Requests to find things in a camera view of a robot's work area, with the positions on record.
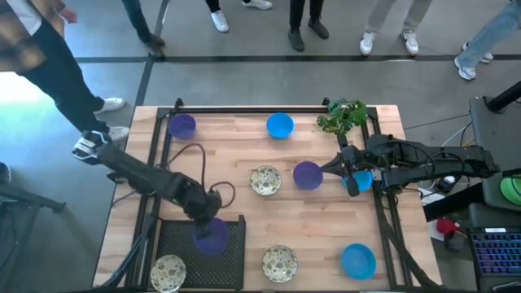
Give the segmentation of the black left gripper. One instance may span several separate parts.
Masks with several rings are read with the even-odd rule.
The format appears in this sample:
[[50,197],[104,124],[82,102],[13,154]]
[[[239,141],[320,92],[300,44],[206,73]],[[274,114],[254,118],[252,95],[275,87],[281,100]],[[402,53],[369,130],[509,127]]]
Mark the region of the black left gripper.
[[197,224],[194,239],[202,240],[212,234],[212,222],[222,207],[221,195],[216,190],[205,192],[200,187],[190,187],[184,195],[178,197],[183,212]]

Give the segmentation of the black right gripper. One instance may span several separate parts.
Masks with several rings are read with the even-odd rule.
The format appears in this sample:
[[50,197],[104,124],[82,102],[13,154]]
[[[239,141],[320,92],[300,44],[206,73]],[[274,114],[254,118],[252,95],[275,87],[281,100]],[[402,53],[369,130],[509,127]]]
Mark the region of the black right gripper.
[[331,161],[321,167],[324,173],[333,174],[338,177],[351,177],[354,172],[367,170],[361,166],[361,152],[355,146],[348,145],[345,136],[338,136],[337,142],[339,144],[340,153],[337,153]]

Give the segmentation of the purple plastic bowl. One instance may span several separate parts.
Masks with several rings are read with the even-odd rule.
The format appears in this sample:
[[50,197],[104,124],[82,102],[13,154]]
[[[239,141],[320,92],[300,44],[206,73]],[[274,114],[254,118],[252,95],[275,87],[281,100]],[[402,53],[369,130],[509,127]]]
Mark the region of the purple plastic bowl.
[[323,174],[314,162],[302,161],[295,166],[293,179],[299,189],[314,190],[322,184]]
[[219,219],[213,218],[212,222],[212,234],[205,236],[202,240],[195,240],[195,246],[207,256],[215,256],[222,253],[228,246],[229,243],[229,230],[226,223]]
[[190,140],[195,136],[196,121],[188,114],[175,115],[169,122],[169,133],[180,140]]

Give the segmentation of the blue plastic bowl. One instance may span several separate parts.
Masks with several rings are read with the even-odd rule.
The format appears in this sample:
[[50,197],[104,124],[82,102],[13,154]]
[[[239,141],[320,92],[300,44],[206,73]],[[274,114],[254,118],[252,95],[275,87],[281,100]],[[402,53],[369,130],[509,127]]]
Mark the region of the blue plastic bowl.
[[266,121],[268,134],[273,138],[287,138],[294,130],[294,121],[286,113],[277,112]]
[[368,190],[372,185],[371,171],[362,170],[352,174],[351,177],[343,177],[343,186],[348,190],[351,196],[357,196],[361,191]]
[[377,261],[372,250],[361,243],[347,245],[341,256],[342,270],[356,280],[371,279],[376,271],[376,265]]

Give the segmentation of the yellow leaf-patterned ceramic bowl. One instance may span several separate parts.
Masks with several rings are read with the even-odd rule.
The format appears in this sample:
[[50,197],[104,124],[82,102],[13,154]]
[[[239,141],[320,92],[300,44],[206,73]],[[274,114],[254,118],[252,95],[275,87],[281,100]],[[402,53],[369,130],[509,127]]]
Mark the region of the yellow leaf-patterned ceramic bowl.
[[253,170],[250,185],[258,195],[271,196],[281,188],[282,175],[276,168],[262,165]]
[[298,258],[289,247],[275,245],[268,248],[263,255],[262,269],[271,282],[289,282],[297,273]]
[[186,279],[186,265],[178,256],[162,256],[151,268],[150,279],[158,293],[177,293]]

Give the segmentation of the green potted plant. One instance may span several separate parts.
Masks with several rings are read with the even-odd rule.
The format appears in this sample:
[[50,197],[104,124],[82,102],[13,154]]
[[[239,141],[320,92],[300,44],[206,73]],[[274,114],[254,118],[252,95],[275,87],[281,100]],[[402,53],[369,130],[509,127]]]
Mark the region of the green potted plant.
[[352,128],[366,123],[367,106],[360,100],[339,98],[327,104],[327,116],[319,116],[317,126],[325,133],[344,136]]

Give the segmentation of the red object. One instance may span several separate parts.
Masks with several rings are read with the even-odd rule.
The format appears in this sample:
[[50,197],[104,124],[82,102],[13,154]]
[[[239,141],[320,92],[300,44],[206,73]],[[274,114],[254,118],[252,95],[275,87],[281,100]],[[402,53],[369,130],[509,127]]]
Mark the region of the red object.
[[440,218],[436,221],[436,230],[443,235],[459,231],[459,226],[448,219]]

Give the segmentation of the person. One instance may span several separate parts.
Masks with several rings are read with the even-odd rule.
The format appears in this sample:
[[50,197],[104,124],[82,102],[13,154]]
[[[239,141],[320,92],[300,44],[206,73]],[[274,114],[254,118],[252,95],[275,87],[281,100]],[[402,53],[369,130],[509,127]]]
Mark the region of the person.
[[66,22],[76,23],[77,13],[62,0],[0,0],[0,72],[33,83],[80,132],[106,133],[113,141],[127,138],[129,128],[97,119],[124,107],[125,100],[92,94],[64,40]]
[[[227,33],[229,25],[224,13],[221,11],[220,0],[204,0],[211,12],[212,22],[219,32]],[[273,3],[268,0],[241,0],[244,7],[255,8],[262,11],[270,10]]]
[[[290,29],[288,40],[291,47],[299,52],[304,51],[304,41],[300,34],[301,20],[304,14],[304,4],[306,0],[290,1]],[[309,3],[309,22],[308,26],[321,38],[328,39],[330,34],[326,26],[321,22],[322,8],[325,0],[310,0]]]
[[121,0],[130,23],[142,44],[148,49],[149,54],[156,59],[164,59],[164,40],[155,35],[149,29],[146,19],[142,13],[139,0]]
[[462,47],[462,53],[454,59],[458,75],[467,81],[476,78],[479,62],[493,60],[492,48],[521,30],[521,0],[510,0],[482,29]]
[[[396,0],[378,0],[375,3],[359,42],[361,55],[368,56],[371,54],[376,33],[383,27],[387,15],[395,2]],[[401,36],[407,53],[411,56],[416,56],[419,52],[417,29],[428,12],[431,3],[432,0],[413,0],[404,19]]]

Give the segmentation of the green round object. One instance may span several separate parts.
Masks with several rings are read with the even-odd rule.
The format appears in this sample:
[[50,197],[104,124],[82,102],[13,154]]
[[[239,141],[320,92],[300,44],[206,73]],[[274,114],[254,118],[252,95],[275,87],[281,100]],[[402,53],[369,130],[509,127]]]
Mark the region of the green round object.
[[501,180],[500,189],[508,201],[521,206],[521,176],[504,177]]

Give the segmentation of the black pole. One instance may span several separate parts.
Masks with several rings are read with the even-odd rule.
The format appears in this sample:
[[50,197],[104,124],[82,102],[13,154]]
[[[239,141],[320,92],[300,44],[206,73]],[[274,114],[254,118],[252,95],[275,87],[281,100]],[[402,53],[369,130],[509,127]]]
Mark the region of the black pole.
[[489,111],[503,113],[506,107],[514,103],[518,98],[521,98],[521,81],[512,85],[495,98],[487,97],[485,104]]

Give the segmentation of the black aluminium table frame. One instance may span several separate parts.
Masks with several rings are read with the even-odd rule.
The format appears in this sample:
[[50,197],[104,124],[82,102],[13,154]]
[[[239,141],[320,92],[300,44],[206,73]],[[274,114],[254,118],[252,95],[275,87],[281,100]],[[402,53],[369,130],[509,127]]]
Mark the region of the black aluminium table frame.
[[[126,152],[153,166],[167,163],[207,186],[215,186],[226,203],[218,216],[223,221],[246,221],[243,289],[200,289],[201,293],[263,291],[358,291],[387,290],[389,276],[398,284],[413,280],[405,274],[398,253],[384,244],[378,211],[388,220],[398,219],[405,245],[420,268],[433,282],[440,282],[427,220],[420,195],[410,186],[399,195],[395,210],[387,201],[377,201],[371,191],[349,196],[341,180],[325,175],[315,190],[301,190],[293,180],[293,169],[302,161],[325,164],[339,147],[335,137],[316,126],[320,106],[285,106],[295,128],[288,138],[272,138],[265,127],[275,106],[188,107],[196,132],[190,141],[168,134],[167,107],[138,107],[130,126]],[[250,185],[257,167],[269,165],[282,175],[282,186],[271,196],[258,195]],[[350,278],[341,267],[347,245],[361,243],[375,255],[376,271],[371,279]],[[292,280],[271,282],[262,269],[266,250],[287,246],[298,258]]]

